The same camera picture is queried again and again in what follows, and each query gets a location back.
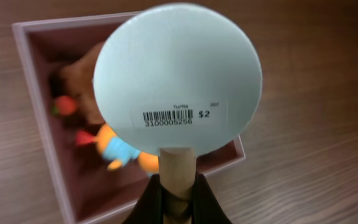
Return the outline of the brown plush toy with carrot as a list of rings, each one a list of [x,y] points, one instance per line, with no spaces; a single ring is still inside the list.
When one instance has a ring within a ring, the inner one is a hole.
[[[103,41],[97,43],[84,56],[57,69],[48,78],[52,96],[66,95],[73,98],[89,124],[104,123],[93,90],[94,69],[103,45]]]

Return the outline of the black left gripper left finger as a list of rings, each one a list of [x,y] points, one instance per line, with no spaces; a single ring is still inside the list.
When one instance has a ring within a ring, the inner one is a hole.
[[[144,193],[122,224],[163,224],[160,176],[151,176]]]

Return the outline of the white wooden rattle drum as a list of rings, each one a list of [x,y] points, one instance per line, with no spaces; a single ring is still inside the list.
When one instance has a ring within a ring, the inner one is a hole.
[[[115,133],[158,157],[163,223],[192,223],[196,160],[246,128],[262,94],[262,68],[233,21],[172,3],[141,12],[108,37],[93,89]]]

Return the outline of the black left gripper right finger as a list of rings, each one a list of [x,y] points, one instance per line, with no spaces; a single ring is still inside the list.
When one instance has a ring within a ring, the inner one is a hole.
[[[191,207],[192,224],[232,224],[203,174],[196,173]]]

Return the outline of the orange blue duck toy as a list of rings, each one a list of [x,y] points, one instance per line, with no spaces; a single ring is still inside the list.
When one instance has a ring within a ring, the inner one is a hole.
[[[77,146],[94,144],[98,154],[109,162],[107,170],[118,170],[129,161],[137,160],[148,175],[159,172],[157,156],[132,147],[123,141],[108,124],[103,124],[96,135],[85,130],[77,131],[75,142]]]

